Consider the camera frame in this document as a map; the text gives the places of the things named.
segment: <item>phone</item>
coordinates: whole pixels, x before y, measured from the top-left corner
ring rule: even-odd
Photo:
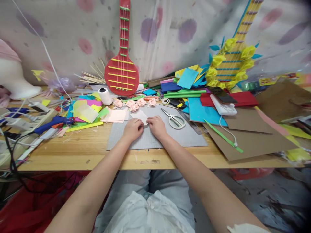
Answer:
[[[238,103],[238,101],[236,101],[234,98],[229,96],[229,94],[225,92],[223,89],[221,89],[220,87],[208,87],[208,89],[223,104]]]

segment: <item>red paper guitar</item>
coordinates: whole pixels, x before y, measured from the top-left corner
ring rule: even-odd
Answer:
[[[120,48],[105,68],[105,80],[109,89],[122,96],[132,95],[139,84],[137,67],[128,57],[130,29],[130,0],[120,0]]]

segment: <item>patterned backdrop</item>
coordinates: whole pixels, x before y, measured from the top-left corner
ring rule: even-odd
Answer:
[[[43,37],[60,77],[90,65],[107,63],[118,53],[118,0],[15,0],[28,21]],[[210,45],[231,38],[247,0],[132,0],[129,57],[140,81],[157,79],[191,65],[208,62]],[[258,74],[311,72],[309,6],[305,1],[265,0],[246,36],[260,42],[263,55],[248,71]],[[20,56],[25,78],[42,85],[30,70],[47,70],[55,78],[38,36],[11,0],[0,0],[0,39]]]

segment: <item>floor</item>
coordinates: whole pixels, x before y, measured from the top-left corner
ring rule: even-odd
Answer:
[[[277,169],[264,178],[235,181],[230,169],[214,174],[265,224],[271,232],[301,232],[310,208],[311,168]],[[215,232],[203,205],[192,189],[196,232]]]

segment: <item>cutting mat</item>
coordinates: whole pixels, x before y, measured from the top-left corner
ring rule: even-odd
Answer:
[[[181,116],[177,109],[157,105],[156,107],[144,106],[140,108],[148,117],[153,117],[159,115],[165,123],[167,133],[174,138],[183,147],[196,147],[196,146],[207,146],[207,142],[202,135],[197,134],[194,129],[186,124],[184,128],[180,130],[173,129],[168,123],[168,116],[161,110],[163,108],[168,113],[173,115]],[[123,134],[123,130],[127,121],[124,123],[113,123],[110,132],[107,150],[111,150],[114,145],[118,142]],[[159,140],[151,133],[149,125],[144,126],[144,131],[142,135],[135,140],[129,147],[130,150],[139,149],[154,149],[163,148]]]

